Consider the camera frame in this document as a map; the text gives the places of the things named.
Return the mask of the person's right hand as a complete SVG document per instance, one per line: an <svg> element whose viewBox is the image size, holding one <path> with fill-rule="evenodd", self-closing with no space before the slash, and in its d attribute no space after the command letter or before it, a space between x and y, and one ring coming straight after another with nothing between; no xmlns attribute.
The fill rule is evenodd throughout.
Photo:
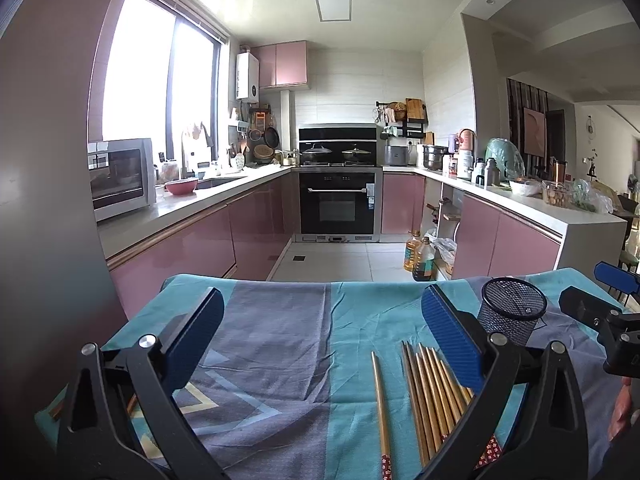
<svg viewBox="0 0 640 480"><path fill-rule="evenodd" d="M616 437L629 429L639 417L639 411L634 408L632 400L632 379L622 378L620 392L616 396L614 410L608 425L608 440L614 441Z"/></svg>

